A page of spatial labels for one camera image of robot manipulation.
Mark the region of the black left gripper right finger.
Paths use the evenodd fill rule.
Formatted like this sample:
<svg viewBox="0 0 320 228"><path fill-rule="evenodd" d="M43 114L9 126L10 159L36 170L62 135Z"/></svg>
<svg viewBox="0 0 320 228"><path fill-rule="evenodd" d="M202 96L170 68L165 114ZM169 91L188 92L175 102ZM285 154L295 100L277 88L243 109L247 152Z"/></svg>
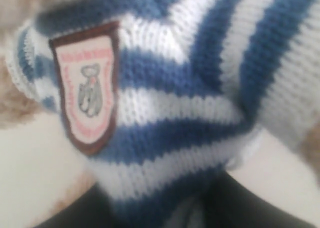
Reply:
<svg viewBox="0 0 320 228"><path fill-rule="evenodd" d="M254 194L219 166L193 203L183 226L307 228L315 225Z"/></svg>

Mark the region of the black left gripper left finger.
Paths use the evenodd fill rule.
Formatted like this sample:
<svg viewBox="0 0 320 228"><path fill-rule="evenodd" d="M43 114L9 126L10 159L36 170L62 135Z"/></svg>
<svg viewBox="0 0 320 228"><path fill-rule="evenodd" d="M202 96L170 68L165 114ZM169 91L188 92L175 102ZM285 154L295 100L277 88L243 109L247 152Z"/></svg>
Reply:
<svg viewBox="0 0 320 228"><path fill-rule="evenodd" d="M80 198L37 228L107 228L125 227L116 216L111 199L95 184Z"/></svg>

